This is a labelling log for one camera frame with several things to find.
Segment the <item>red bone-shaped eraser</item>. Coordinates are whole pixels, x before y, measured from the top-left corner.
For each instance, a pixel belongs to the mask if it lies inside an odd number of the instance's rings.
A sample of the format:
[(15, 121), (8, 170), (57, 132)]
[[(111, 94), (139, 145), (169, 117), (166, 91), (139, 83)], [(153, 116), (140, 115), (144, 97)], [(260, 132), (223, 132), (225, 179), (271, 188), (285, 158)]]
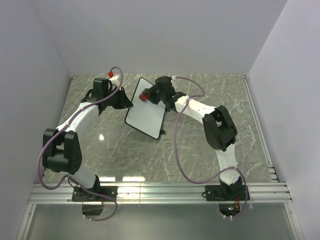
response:
[(141, 94), (141, 95), (139, 96), (139, 98), (140, 98), (143, 102), (145, 102), (145, 101), (148, 100), (148, 96), (147, 96), (146, 94)]

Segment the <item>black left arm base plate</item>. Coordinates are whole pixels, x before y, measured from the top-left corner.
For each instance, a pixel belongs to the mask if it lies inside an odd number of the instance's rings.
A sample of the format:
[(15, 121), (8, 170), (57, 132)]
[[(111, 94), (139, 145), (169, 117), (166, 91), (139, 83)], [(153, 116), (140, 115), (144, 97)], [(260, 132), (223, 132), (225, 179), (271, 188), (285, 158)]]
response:
[(117, 186), (102, 186), (97, 193), (88, 192), (75, 186), (73, 189), (72, 202), (112, 202), (116, 200), (118, 194)]

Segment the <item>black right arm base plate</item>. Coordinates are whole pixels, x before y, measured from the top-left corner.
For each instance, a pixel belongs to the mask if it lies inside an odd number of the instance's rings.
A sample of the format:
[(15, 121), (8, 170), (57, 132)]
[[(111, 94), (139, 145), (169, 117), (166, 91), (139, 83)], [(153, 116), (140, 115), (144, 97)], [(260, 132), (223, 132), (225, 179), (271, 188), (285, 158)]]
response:
[(205, 191), (201, 194), (208, 202), (235, 202), (236, 200), (250, 200), (250, 194), (246, 192), (245, 186), (233, 191), (229, 186), (206, 185)]

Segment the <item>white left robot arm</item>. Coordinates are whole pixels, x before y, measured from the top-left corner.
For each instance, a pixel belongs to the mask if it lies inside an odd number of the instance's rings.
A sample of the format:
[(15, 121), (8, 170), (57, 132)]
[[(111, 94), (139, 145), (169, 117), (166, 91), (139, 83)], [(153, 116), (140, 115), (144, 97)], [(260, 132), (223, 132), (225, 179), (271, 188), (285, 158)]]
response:
[(76, 190), (89, 200), (104, 197), (99, 177), (82, 163), (83, 156), (79, 138), (86, 128), (107, 108), (128, 109), (133, 104), (122, 87), (123, 76), (96, 77), (76, 111), (57, 128), (48, 128), (43, 133), (43, 147), (38, 165), (46, 170), (63, 173), (63, 179), (76, 184)]

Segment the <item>small white whiteboard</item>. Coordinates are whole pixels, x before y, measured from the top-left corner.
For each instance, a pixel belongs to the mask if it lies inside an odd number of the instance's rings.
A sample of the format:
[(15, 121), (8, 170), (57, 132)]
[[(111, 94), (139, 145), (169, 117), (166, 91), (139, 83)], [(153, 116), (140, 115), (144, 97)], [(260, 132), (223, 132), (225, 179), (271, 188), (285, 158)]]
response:
[(143, 90), (152, 86), (153, 84), (147, 79), (139, 78), (131, 99), (133, 107), (128, 109), (124, 122), (128, 126), (158, 140), (161, 135), (166, 107), (162, 102), (152, 104), (149, 100), (142, 101), (140, 99)]

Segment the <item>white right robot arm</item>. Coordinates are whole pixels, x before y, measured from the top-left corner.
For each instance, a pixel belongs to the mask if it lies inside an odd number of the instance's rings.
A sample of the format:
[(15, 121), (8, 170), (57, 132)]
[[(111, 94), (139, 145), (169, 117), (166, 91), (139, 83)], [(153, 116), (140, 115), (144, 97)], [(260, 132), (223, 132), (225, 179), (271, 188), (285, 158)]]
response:
[(237, 168), (235, 143), (238, 130), (228, 109), (220, 105), (209, 106), (196, 100), (197, 95), (189, 96), (186, 93), (176, 91), (172, 81), (177, 76), (161, 76), (155, 80), (152, 87), (146, 88), (139, 95), (141, 101), (149, 101), (154, 105), (162, 102), (167, 111), (189, 116), (203, 125), (205, 139), (217, 155), (220, 171), (207, 180), (196, 181), (190, 179), (180, 163), (177, 143), (173, 143), (175, 159), (180, 173), (190, 183), (206, 184), (216, 177), (219, 177), (221, 185), (220, 193), (226, 200), (232, 200), (238, 195), (245, 179)]

